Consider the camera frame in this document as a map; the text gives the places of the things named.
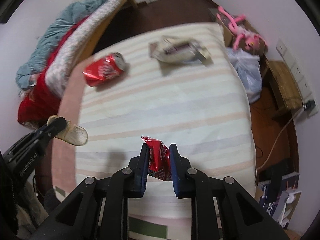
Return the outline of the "wooden stool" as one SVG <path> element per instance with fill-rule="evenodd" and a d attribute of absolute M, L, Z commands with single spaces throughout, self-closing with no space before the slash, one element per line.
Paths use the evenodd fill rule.
<path fill-rule="evenodd" d="M 269 89 L 272 96 L 273 106 L 270 113 L 273 119 L 288 119 L 289 114 L 295 114 L 303 107 L 296 81 L 284 62 L 265 60 L 261 75 L 263 85 Z"/>

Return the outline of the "blue white box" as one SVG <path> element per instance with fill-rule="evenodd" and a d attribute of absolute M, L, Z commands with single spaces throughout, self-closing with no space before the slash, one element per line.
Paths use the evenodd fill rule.
<path fill-rule="evenodd" d="M 273 216 L 283 191 L 298 188 L 299 173 L 292 172 L 284 176 L 273 176 L 271 180 L 261 181 L 258 188 L 263 192 L 259 205 Z"/>

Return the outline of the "striped bed mattress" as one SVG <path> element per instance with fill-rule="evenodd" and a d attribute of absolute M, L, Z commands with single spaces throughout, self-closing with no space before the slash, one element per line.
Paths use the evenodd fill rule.
<path fill-rule="evenodd" d="M 194 38 L 212 59 L 208 65 L 172 66 L 151 58 L 163 36 Z M 191 23 L 150 31 L 93 56 L 119 52 L 130 67 L 99 88 L 83 83 L 83 65 L 72 73 L 60 115 L 88 133 L 84 146 L 53 143 L 53 187 L 64 200 L 86 177 L 106 178 L 140 154 L 142 136 L 176 144 L 191 165 L 215 178 L 231 176 L 255 194 L 255 145 L 245 89 L 230 64 L 223 29 Z"/>

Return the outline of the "checked quilt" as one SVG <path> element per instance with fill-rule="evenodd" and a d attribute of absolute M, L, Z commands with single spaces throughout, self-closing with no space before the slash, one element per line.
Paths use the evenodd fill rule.
<path fill-rule="evenodd" d="M 123 0 L 106 0 L 82 22 L 59 49 L 45 74 L 45 84 L 57 98 L 62 98 L 75 61 L 95 29 L 110 16 Z"/>

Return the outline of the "red snack wrapper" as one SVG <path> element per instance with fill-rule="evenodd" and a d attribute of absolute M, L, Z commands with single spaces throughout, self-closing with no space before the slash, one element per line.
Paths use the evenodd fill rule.
<path fill-rule="evenodd" d="M 142 140 L 150 149 L 148 174 L 163 181 L 172 181 L 170 167 L 170 151 L 162 141 L 142 136 Z"/>

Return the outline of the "white power strip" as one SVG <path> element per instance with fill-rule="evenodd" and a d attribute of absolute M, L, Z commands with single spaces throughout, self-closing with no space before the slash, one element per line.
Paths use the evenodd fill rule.
<path fill-rule="evenodd" d="M 313 101 L 315 103 L 315 106 L 312 106 L 310 109 L 306 110 L 308 118 L 311 118 L 318 113 L 318 106 L 311 86 L 306 79 L 306 75 L 302 71 L 297 59 L 293 56 L 289 48 L 287 48 L 281 39 L 279 39 L 276 44 L 276 50 L 280 54 L 285 64 L 288 66 L 290 73 L 298 86 L 300 96 L 302 97 L 304 103 L 309 101 Z"/>

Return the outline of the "white plastic bag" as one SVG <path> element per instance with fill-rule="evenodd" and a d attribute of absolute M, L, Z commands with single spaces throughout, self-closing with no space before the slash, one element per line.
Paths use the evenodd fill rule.
<path fill-rule="evenodd" d="M 226 51 L 230 63 L 242 81 L 249 103 L 256 102 L 260 98 L 263 83 L 260 74 L 260 57 L 242 49 L 233 50 L 228 47 Z"/>

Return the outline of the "red blanket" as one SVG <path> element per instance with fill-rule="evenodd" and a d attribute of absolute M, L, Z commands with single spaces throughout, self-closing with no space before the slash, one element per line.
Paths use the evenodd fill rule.
<path fill-rule="evenodd" d="M 44 80 L 45 74 L 56 58 L 62 45 L 84 21 L 85 19 L 82 19 L 77 24 L 73 25 L 60 39 L 53 52 L 47 57 L 45 69 L 37 78 L 37 84 L 19 105 L 17 116 L 19 124 L 29 127 L 42 126 L 47 122 L 50 116 L 57 114 L 61 100 L 49 90 Z"/>

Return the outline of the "cream snack bag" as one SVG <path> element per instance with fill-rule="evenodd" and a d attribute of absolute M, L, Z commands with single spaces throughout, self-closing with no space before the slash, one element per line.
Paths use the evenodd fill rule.
<path fill-rule="evenodd" d="M 208 49 L 194 38 L 162 36 L 157 42 L 149 43 L 149 55 L 167 64 L 207 64 L 212 61 Z"/>

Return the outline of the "teal blanket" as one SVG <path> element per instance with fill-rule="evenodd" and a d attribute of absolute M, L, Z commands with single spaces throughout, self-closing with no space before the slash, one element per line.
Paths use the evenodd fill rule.
<path fill-rule="evenodd" d="M 59 42 L 71 29 L 84 18 L 95 12 L 107 0 L 74 0 L 40 37 L 29 60 L 20 66 L 16 73 L 16 84 L 21 90 L 28 90 L 34 85 L 31 77 L 41 73 L 46 67 L 49 55 L 57 48 Z"/>

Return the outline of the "red cola can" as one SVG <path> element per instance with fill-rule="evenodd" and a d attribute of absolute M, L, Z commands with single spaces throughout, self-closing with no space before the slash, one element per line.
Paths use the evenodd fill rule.
<path fill-rule="evenodd" d="M 128 67 L 129 64 L 120 53 L 110 53 L 87 65 L 83 75 L 88 86 L 98 87 L 120 77 Z"/>

